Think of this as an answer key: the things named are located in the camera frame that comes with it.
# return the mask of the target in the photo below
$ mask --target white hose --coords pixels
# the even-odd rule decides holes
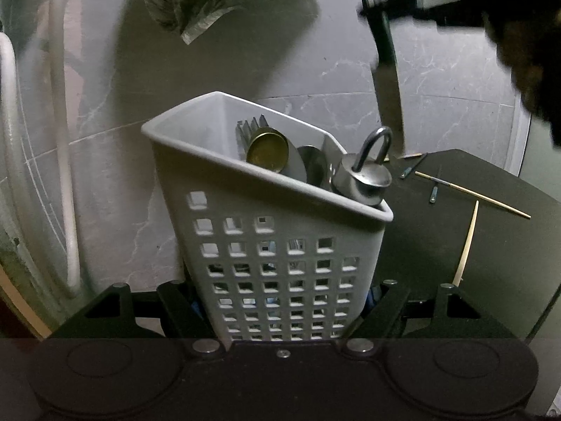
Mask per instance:
[[[49,60],[58,169],[61,180],[62,217],[66,238],[66,285],[69,292],[75,296],[80,289],[80,257],[76,232],[74,193],[72,191],[72,169],[70,167],[70,136],[66,116],[65,6],[66,0],[50,0],[49,2]]]
[[[4,157],[8,175],[9,191],[16,213],[16,222],[27,250],[41,274],[58,286],[67,296],[73,292],[67,287],[53,268],[41,244],[40,230],[33,217],[33,203],[27,188],[25,155],[21,144],[18,77],[16,74],[16,57],[8,36],[0,32],[0,78],[2,94],[2,126],[4,129]]]

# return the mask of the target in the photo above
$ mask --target wall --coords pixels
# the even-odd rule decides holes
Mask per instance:
[[[349,151],[377,128],[375,44],[360,0],[274,0],[232,12],[186,46],[143,0],[68,0],[66,80],[81,257],[94,291],[181,277],[173,230],[140,126],[222,90],[332,132]],[[48,96],[47,0],[9,0],[22,129],[46,243],[64,271]],[[461,148],[504,167],[514,93],[481,32],[396,24],[409,153]]]
[[[561,149],[552,145],[549,125],[537,119],[529,128],[520,178],[561,201]]]

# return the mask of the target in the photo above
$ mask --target cutlery basket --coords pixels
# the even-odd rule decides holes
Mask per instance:
[[[322,149],[330,172],[345,154],[326,131],[221,92],[142,126],[184,262],[227,346],[339,337],[364,307],[392,211],[243,161],[236,124],[261,114]]]

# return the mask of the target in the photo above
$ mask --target screw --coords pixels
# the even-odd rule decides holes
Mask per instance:
[[[350,339],[347,348],[355,353],[367,353],[374,348],[374,344],[368,339]]]
[[[288,350],[277,350],[277,356],[278,357],[289,357],[290,356],[290,351],[288,351]]]
[[[220,343],[215,339],[198,339],[193,343],[193,350],[198,353],[210,354],[218,351]]]

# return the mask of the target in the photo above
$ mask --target knife blade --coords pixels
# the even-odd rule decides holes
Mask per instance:
[[[376,68],[372,69],[372,78],[381,123],[392,129],[393,138],[389,153],[400,158],[405,152],[405,134],[397,65],[395,63],[378,64]]]

